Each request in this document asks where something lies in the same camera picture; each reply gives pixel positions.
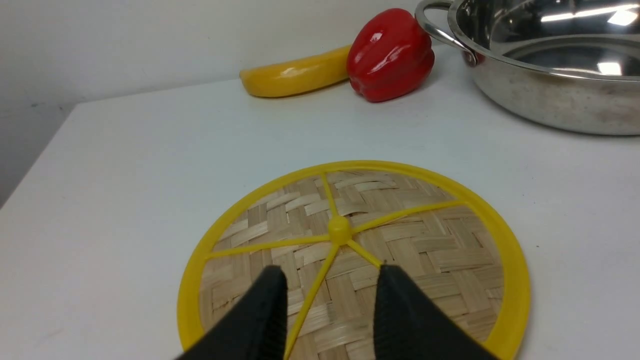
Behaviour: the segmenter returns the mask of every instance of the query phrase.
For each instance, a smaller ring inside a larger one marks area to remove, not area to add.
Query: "yellow plastic frame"
[[[184,275],[182,276],[182,282],[178,293],[177,320],[178,332],[180,334],[180,341],[182,342],[183,348],[185,350],[190,348],[204,335],[198,308],[198,291],[200,289],[200,280],[206,261],[213,257],[231,255],[231,253],[234,253],[234,251],[231,251],[228,254],[226,252],[218,252],[214,256],[212,256],[211,253],[211,249],[213,249],[216,241],[218,241],[218,238],[220,238],[227,227],[243,211],[246,211],[259,199],[283,188],[288,184],[311,176],[322,176],[326,186],[326,173],[349,169],[391,171],[406,176],[412,176],[427,183],[437,185],[460,201],[450,202],[448,204],[443,203],[443,206],[438,206],[438,204],[436,204],[434,208],[466,204],[482,220],[487,230],[491,233],[498,251],[500,252],[502,267],[504,270],[504,296],[502,299],[502,308],[497,321],[493,326],[491,334],[483,345],[499,359],[513,359],[516,356],[520,343],[522,342],[522,338],[524,337],[531,299],[529,272],[527,270],[524,255],[522,254],[522,250],[515,238],[515,235],[511,232],[511,229],[500,215],[489,204],[464,186],[445,176],[423,168],[386,161],[341,161],[304,168],[282,176],[261,186],[260,188],[257,188],[222,214],[222,216],[204,234],[200,243],[196,246],[196,249],[193,251],[191,258],[187,263]],[[335,203],[333,203],[333,199],[330,197],[329,199],[331,210],[336,214]],[[429,209],[415,208],[398,211],[397,213],[376,219],[365,225],[366,228],[371,228],[409,213],[427,210]],[[361,230],[362,229],[356,228],[353,229],[353,232],[358,233]],[[295,243],[312,243],[326,240],[328,240],[328,236],[313,236],[305,239],[294,239],[292,241]],[[355,241],[351,240],[346,245],[350,246],[373,265],[380,267],[380,262],[372,257],[365,249],[361,248]],[[324,261],[323,267],[320,269],[320,274],[317,278],[320,279],[320,282],[323,279],[323,276],[321,278],[323,270],[324,273],[326,273],[329,269],[337,249],[338,246],[333,246],[329,256]],[[312,289],[309,295],[313,294],[313,296],[315,296],[315,292],[316,291],[313,291]],[[300,318],[300,316],[297,317],[296,323],[292,329],[295,336],[287,339],[287,353],[285,355],[285,359],[290,355],[294,340],[297,337],[298,332],[295,330],[300,330],[299,328],[302,326],[302,322],[304,321],[304,317],[302,317],[301,320]]]

